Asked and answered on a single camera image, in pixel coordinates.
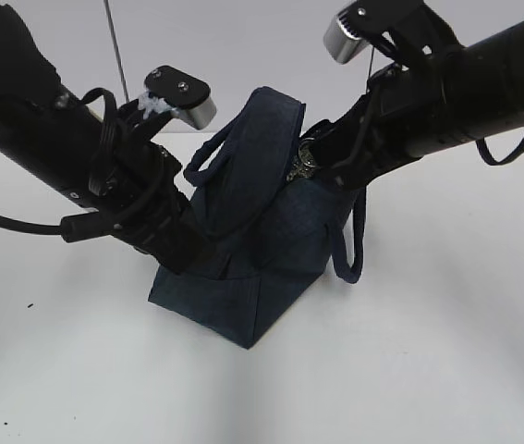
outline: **screw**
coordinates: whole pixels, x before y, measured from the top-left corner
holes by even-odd
[[[68,92],[65,92],[56,99],[55,108],[65,109],[68,106],[68,100],[70,100],[70,94]]]

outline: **robotic arm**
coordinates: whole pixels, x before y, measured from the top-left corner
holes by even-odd
[[[0,216],[0,227],[68,242],[112,235],[178,273],[193,262],[205,241],[185,223],[189,201],[173,183],[181,165],[151,138],[172,118],[201,130],[216,108],[206,83],[171,67],[145,86],[119,109],[103,89],[75,97],[18,14],[0,6],[0,151],[88,211],[54,227]],[[103,121],[87,107],[100,97]]]
[[[523,140],[497,162],[484,139],[524,127],[524,21],[466,48],[422,0],[359,0],[335,16],[324,43],[339,63],[369,43],[394,63],[345,116],[310,131],[312,174],[354,189],[468,142],[490,165],[524,152]]]

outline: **denim tote bag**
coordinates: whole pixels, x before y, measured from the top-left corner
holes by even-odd
[[[213,246],[181,275],[160,267],[149,301],[250,348],[325,271],[350,283],[362,269],[366,190],[287,180],[305,105],[271,88],[196,152],[184,172],[196,187],[194,228]],[[210,165],[202,165],[217,153]],[[343,227],[354,210],[354,264]]]

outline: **wire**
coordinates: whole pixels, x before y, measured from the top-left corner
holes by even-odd
[[[372,75],[372,63],[374,62],[374,46],[371,51],[371,64],[369,65],[369,77],[366,78],[366,92],[369,90],[369,81],[371,80]]]
[[[107,15],[107,24],[110,27],[110,34],[112,35],[112,43],[114,44],[114,51],[116,52],[117,68],[120,72],[120,79],[122,80],[122,88],[124,88],[124,97],[126,103],[130,102],[128,95],[128,86],[126,84],[126,76],[124,75],[124,67],[122,66],[122,56],[120,55],[120,47],[117,44],[116,29],[114,28],[114,19],[112,18],[112,9],[109,0],[104,0],[105,14]]]
[[[0,216],[0,228],[18,233],[36,234],[40,236],[61,236],[65,231],[58,225],[39,225],[21,222]]]

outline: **black cable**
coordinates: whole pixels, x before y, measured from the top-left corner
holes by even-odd
[[[124,88],[124,97],[126,102],[130,102],[128,96],[128,86],[126,84],[126,76],[124,75],[124,67],[122,66],[122,56],[120,55],[120,47],[117,44],[116,28],[114,27],[114,20],[112,19],[112,9],[110,7],[109,0],[104,0],[105,15],[107,16],[107,24],[110,27],[110,34],[112,36],[112,43],[114,44],[114,51],[116,52],[117,68],[120,73],[120,79],[122,80],[122,88]]]
[[[0,228],[18,233],[36,234],[40,236],[61,236],[65,231],[59,225],[40,225],[21,222],[0,216]]]
[[[518,144],[517,148],[512,153],[510,153],[508,157],[504,160],[494,159],[492,153],[490,153],[490,149],[488,148],[485,139],[481,139],[479,141],[476,141],[475,143],[477,144],[477,149],[479,150],[480,156],[483,159],[483,161],[487,165],[492,167],[502,167],[504,165],[511,164],[524,154],[524,138],[522,139],[522,142]]]

